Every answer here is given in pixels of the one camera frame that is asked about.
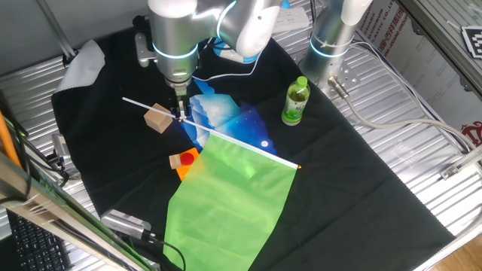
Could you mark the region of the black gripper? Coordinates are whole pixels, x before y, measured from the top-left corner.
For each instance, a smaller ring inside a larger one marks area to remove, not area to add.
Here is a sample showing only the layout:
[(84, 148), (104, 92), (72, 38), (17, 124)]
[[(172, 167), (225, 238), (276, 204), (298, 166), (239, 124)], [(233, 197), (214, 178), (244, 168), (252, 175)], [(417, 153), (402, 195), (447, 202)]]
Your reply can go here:
[(176, 120), (182, 122), (186, 121), (190, 117), (190, 96), (175, 94), (171, 95), (171, 112), (175, 116)]

